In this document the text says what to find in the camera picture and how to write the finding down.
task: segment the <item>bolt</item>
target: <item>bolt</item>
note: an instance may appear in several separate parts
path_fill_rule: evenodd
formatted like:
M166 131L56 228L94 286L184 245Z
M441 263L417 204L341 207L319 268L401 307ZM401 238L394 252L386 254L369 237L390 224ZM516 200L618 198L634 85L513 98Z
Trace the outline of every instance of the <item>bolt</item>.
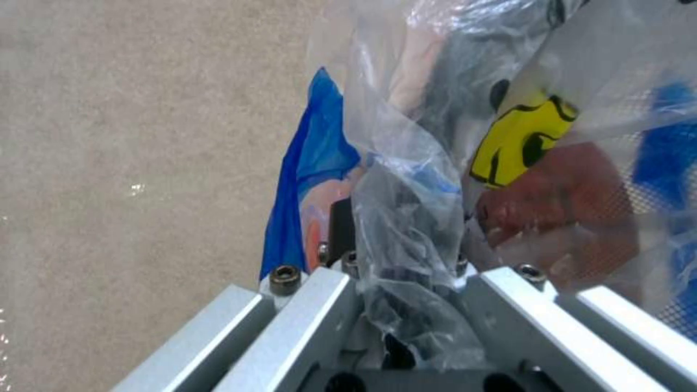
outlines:
M326 266L329 262L329 244L326 241L322 241L317 245L317 258L319 259L319 264Z
M358 279L358 262L356 261L355 250L350 250L342 255L342 272Z
M279 265L271 271L269 283L271 292L279 296L292 295L300 287L300 270L288 264Z
M459 278L465 274L465 271L467 271L467 258L460 253L457 255L457 262L455 262L455 273Z
M536 266L530 264L518 264L513 269L523 279L527 280L528 283L540 290L542 290L544 283L547 281L547 275L540 271Z

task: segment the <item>metal frame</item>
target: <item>metal frame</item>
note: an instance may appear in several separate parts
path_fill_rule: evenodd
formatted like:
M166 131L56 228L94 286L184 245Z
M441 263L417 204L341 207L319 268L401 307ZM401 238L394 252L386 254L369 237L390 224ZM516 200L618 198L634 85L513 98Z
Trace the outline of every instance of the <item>metal frame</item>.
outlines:
M488 357L502 368L532 363L564 391L665 390L509 268L470 278L463 300Z
M270 298L230 285L114 391L211 390L274 314Z
M314 366L336 365L360 309L350 277L317 269L215 391L295 391Z
M672 391L697 386L697 346L606 287L557 302Z

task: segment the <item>yellow sticker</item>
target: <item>yellow sticker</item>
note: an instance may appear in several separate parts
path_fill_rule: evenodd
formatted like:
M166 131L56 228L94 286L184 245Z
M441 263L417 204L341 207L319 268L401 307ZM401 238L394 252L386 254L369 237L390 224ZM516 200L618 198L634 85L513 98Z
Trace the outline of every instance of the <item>yellow sticker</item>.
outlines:
M578 111L557 96L518 105L496 120L475 154L470 175L490 188L521 176L571 128Z

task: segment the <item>plastic wrap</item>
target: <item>plastic wrap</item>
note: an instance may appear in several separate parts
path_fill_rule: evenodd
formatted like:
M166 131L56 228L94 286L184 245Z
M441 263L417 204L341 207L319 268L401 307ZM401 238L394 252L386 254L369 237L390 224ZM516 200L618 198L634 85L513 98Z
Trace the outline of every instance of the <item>plastic wrap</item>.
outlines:
M483 365L451 302L467 157L513 78L581 1L333 1L311 67L344 87L344 133L365 157L353 190L369 320L435 368Z
M669 324L697 336L695 224L685 218L695 22L692 4L594 1L551 34L471 157L474 263L530 262L561 289L605 283L650 312L680 308Z
M480 269L538 265L562 290L609 284L697 330L696 7L331 1L309 64L343 87L366 158L353 208L368 318L421 365L472 366L447 295L462 250Z

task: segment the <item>floor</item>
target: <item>floor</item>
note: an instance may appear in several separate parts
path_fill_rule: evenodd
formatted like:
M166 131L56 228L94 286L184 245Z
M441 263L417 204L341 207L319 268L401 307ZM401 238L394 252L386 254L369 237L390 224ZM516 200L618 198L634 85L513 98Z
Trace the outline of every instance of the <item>floor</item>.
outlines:
M0 392L106 390L255 287L322 1L0 1Z

